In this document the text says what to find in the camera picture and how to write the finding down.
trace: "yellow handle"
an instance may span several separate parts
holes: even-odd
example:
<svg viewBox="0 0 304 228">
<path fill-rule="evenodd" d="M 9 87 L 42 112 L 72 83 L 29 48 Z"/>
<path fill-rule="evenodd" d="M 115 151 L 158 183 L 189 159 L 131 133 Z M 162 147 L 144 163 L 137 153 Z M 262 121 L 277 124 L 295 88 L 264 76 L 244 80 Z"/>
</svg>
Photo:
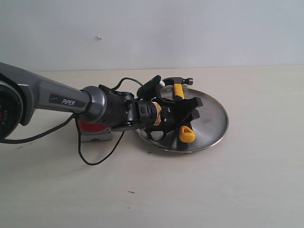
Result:
<svg viewBox="0 0 304 228">
<path fill-rule="evenodd" d="M 188 126 L 181 126 L 180 127 L 180 140 L 183 143 L 191 143 L 195 140 L 195 133 L 194 131 L 189 128 Z"/>
<path fill-rule="evenodd" d="M 185 99 L 181 84 L 174 84 L 173 87 L 174 87 L 174 95 L 180 96 L 182 99 Z"/>
<path fill-rule="evenodd" d="M 174 95 L 180 96 L 182 99 L 185 99 L 185 95 L 181 84 L 174 84 L 173 89 L 174 89 Z M 188 126 L 181 126 L 179 137 L 183 143 L 191 143 L 195 140 L 195 133 Z"/>
</svg>

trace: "white table surface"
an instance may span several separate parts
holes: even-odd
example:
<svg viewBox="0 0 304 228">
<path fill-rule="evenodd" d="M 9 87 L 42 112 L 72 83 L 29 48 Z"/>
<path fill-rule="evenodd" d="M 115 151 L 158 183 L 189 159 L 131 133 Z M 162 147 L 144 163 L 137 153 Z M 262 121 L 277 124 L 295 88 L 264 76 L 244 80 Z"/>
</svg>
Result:
<svg viewBox="0 0 304 228">
<path fill-rule="evenodd" d="M 230 126 L 218 145 L 168 153 L 127 132 L 107 161 L 90 167 L 77 154 L 74 122 L 32 143 L 1 144 L 0 227 L 302 228 L 304 66 L 41 73 L 79 89 L 157 74 L 193 77 L 193 88 L 223 104 Z M 43 132 L 68 116 L 38 110 L 11 138 Z M 86 143 L 84 155 L 99 160 L 118 136 Z"/>
</svg>

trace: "wire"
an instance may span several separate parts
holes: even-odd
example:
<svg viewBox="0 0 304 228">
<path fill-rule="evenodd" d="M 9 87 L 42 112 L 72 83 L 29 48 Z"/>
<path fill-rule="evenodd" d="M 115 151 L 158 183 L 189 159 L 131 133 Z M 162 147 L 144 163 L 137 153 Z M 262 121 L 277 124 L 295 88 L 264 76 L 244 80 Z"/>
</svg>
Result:
<svg viewBox="0 0 304 228">
<path fill-rule="evenodd" d="M 80 158 L 82 159 L 82 161 L 87 164 L 87 165 L 91 165 L 91 166 L 94 166 L 94 165 L 99 165 L 100 163 L 104 162 L 107 158 L 109 158 L 112 153 L 115 151 L 116 147 L 118 146 L 119 142 L 121 141 L 123 135 L 124 135 L 124 132 L 122 132 L 122 134 L 120 135 L 118 141 L 116 142 L 115 146 L 113 147 L 113 149 L 111 150 L 111 152 L 105 156 L 102 160 L 100 160 L 99 162 L 95 162 L 95 163 L 90 163 L 88 162 L 82 155 L 81 153 L 81 132 L 80 132 L 80 127 L 79 127 L 79 124 L 78 124 L 78 119 L 75 118 L 75 123 L 76 123 L 76 128 L 77 128 L 77 132 L 78 132 L 78 154 L 80 156 Z"/>
<path fill-rule="evenodd" d="M 136 79 L 134 78 L 130 78 L 130 77 L 124 77 L 122 78 L 119 83 L 117 84 L 117 86 L 115 86 L 114 88 L 111 89 L 111 91 L 116 91 L 123 83 L 124 80 L 130 80 L 130 81 L 133 81 L 133 82 L 136 82 L 137 84 L 139 84 L 140 86 L 143 86 L 142 83 L 140 83 L 139 81 L 137 81 Z"/>
<path fill-rule="evenodd" d="M 46 136 L 48 134 L 51 134 L 52 132 L 54 131 L 57 131 L 58 129 L 66 126 L 72 119 L 74 119 L 76 116 L 76 114 L 72 114 L 66 121 L 64 121 L 62 124 L 56 126 L 56 127 L 53 127 L 49 130 L 47 130 L 46 132 L 43 132 L 41 134 L 38 134 L 38 135 L 35 135 L 35 136 L 32 136 L 32 137 L 29 137 L 27 139 L 17 139 L 17 140 L 13 140 L 13 139 L 1 139 L 0 140 L 0 143 L 5 143 L 5 144 L 22 144 L 22 143 L 28 143 L 28 142 L 31 142 L 31 141 L 34 141 L 34 140 L 37 140 L 37 139 L 40 139 L 42 138 L 43 136 Z"/>
</svg>

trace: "wall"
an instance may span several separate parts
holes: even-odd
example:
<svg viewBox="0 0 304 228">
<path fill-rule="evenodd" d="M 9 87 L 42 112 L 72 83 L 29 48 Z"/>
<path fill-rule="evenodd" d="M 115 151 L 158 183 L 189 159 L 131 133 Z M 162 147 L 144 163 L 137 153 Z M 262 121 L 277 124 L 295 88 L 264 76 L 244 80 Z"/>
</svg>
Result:
<svg viewBox="0 0 304 228">
<path fill-rule="evenodd" d="M 302 0 L 4 0 L 0 61 L 40 71 L 303 64 L 303 9 Z"/>
</svg>

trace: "stainless steel plate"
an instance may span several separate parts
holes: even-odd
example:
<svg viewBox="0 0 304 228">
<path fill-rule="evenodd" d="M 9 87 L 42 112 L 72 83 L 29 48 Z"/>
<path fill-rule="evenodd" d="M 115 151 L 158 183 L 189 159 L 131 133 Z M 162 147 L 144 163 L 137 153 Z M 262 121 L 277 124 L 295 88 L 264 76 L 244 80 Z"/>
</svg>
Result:
<svg viewBox="0 0 304 228">
<path fill-rule="evenodd" d="M 138 129 L 136 132 L 145 141 L 161 148 L 166 151 L 189 153 L 201 151 L 217 144 L 224 136 L 228 125 L 228 115 L 224 107 L 213 97 L 189 88 L 183 88 L 186 99 L 195 96 L 200 97 L 203 105 L 197 110 L 199 111 L 200 118 L 191 122 L 192 128 L 195 132 L 196 138 L 192 143 L 178 143 L 178 131 L 170 132 L 166 137 L 160 141 L 155 142 L 150 140 L 146 133 Z M 161 91 L 162 97 L 172 99 L 172 88 L 164 88 Z M 162 133 L 154 132 L 153 138 L 161 138 Z"/>
</svg>

